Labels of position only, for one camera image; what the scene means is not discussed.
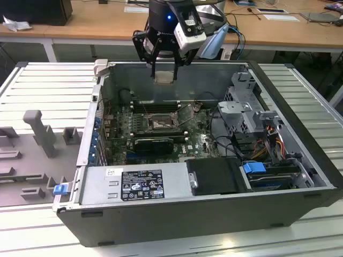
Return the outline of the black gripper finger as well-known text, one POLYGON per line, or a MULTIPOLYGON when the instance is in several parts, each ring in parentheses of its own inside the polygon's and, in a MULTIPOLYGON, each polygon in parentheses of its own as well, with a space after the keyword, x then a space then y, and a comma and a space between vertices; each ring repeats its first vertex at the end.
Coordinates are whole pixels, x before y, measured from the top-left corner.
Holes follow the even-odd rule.
POLYGON ((139 59, 142 62, 145 62, 146 64, 149 64, 151 66, 151 77, 155 77, 155 63, 156 59, 158 57, 158 54, 161 50, 161 42, 157 40, 156 44, 153 46, 153 49, 148 52, 146 50, 146 44, 144 42, 147 42, 146 32, 143 31, 134 31, 132 36, 132 41, 134 44, 134 47, 136 49, 136 52, 138 54, 139 59))
POLYGON ((177 48, 172 49, 173 57, 174 57, 174 71, 173 71, 173 80, 177 80, 177 72, 178 68, 182 66, 188 66, 192 63, 193 59, 195 58, 198 49, 192 49, 188 51, 185 57, 180 55, 180 51, 177 48))

